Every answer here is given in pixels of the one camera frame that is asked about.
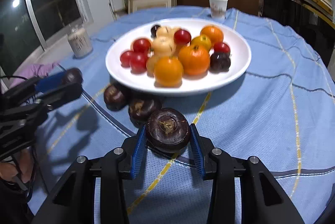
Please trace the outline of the left hand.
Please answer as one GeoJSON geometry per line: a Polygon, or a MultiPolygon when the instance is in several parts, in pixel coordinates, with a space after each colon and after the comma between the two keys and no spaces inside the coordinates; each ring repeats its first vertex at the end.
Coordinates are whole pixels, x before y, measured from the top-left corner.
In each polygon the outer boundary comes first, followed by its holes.
{"type": "Polygon", "coordinates": [[[33,170],[33,159],[29,149],[24,149],[20,152],[18,159],[18,167],[13,163],[1,162],[1,178],[6,181],[13,181],[13,178],[21,171],[21,180],[27,183],[31,179],[33,170]]]}

